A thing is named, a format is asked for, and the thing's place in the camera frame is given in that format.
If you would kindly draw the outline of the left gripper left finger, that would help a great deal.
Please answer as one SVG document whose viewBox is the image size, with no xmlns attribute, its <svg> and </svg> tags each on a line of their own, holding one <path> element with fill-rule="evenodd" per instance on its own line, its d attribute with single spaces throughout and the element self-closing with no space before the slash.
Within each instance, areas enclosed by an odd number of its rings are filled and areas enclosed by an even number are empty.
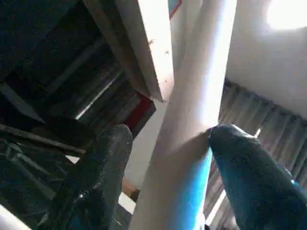
<svg viewBox="0 0 307 230">
<path fill-rule="evenodd" d="M 107 230 L 113 222 L 133 144 L 130 129 L 103 130 L 62 187 L 62 230 Z"/>
</svg>

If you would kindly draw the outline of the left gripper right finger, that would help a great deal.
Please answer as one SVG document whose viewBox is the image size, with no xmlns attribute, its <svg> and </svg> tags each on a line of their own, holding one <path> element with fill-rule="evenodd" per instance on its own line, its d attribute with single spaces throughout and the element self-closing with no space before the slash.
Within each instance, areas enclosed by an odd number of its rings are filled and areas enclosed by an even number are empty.
<svg viewBox="0 0 307 230">
<path fill-rule="evenodd" d="M 219 124 L 209 145 L 241 230 L 307 228 L 306 192 L 254 136 Z"/>
</svg>

